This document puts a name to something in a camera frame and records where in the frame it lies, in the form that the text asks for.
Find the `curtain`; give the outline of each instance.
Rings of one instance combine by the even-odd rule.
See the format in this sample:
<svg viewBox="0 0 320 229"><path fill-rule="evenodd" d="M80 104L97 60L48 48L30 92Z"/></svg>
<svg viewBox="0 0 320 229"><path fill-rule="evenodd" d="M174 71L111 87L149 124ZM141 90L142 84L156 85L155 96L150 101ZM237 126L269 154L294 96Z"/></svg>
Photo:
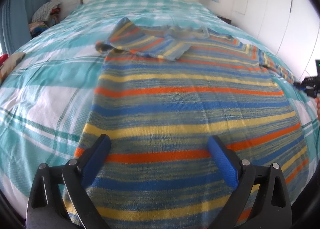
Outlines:
<svg viewBox="0 0 320 229"><path fill-rule="evenodd" d="M11 55L31 40L28 24L35 11L48 1L6 1L0 10L0 43L3 53Z"/></svg>

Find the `teal and white plaid bedspread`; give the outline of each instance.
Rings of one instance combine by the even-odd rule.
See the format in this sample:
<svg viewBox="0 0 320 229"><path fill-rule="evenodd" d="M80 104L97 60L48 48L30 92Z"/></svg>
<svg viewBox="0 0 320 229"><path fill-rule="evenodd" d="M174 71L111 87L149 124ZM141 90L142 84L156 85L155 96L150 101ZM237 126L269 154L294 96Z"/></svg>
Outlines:
<svg viewBox="0 0 320 229"><path fill-rule="evenodd" d="M94 0L21 47L24 60L0 87L0 189L25 216L38 165L64 164L72 158L87 120L104 55L95 42L105 40L124 16L136 25L208 27L256 45L259 41L217 18L199 3L181 0ZM312 102L283 78L308 145L309 178L317 165L318 122Z"/></svg>

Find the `striped dress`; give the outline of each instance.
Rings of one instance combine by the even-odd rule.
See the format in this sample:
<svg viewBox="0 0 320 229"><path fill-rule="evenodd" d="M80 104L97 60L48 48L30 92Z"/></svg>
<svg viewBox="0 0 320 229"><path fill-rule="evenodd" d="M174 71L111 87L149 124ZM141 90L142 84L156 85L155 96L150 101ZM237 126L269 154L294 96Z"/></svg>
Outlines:
<svg viewBox="0 0 320 229"><path fill-rule="evenodd" d="M115 49L104 60L75 153L101 134L111 138L110 154L87 188L109 226L206 228L232 192L207 151L213 134L254 165L279 163L294 201L308 176L307 146L268 68L289 82L292 76L230 35L129 22L122 19L105 41Z"/></svg>

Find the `metal screw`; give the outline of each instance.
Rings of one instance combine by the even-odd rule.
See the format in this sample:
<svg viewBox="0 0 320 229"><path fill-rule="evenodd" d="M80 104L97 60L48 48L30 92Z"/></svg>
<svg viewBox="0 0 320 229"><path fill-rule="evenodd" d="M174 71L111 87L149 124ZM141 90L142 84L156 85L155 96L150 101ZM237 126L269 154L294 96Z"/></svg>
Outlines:
<svg viewBox="0 0 320 229"><path fill-rule="evenodd" d="M41 163L41 164L39 165L39 169L44 169L46 166L47 166L46 163Z"/></svg>
<svg viewBox="0 0 320 229"><path fill-rule="evenodd" d="M275 169L278 169L280 168L279 164L278 163L273 163L272 166L275 168Z"/></svg>
<svg viewBox="0 0 320 229"><path fill-rule="evenodd" d="M248 160L242 160L241 161L242 162L242 164L244 165L244 166L249 166L250 165L250 161L248 161Z"/></svg>
<svg viewBox="0 0 320 229"><path fill-rule="evenodd" d="M69 160L69 161L68 161L68 164L71 165L71 166L77 164L77 159L71 159L71 160Z"/></svg>

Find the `white wardrobe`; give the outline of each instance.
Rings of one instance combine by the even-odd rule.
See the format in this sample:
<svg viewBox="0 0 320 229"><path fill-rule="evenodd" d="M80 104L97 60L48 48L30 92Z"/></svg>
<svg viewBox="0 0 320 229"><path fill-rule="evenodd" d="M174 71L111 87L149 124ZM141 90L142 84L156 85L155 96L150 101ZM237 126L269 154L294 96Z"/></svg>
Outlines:
<svg viewBox="0 0 320 229"><path fill-rule="evenodd" d="M320 21L309 0L235 0L231 20L283 59L298 79L316 75Z"/></svg>

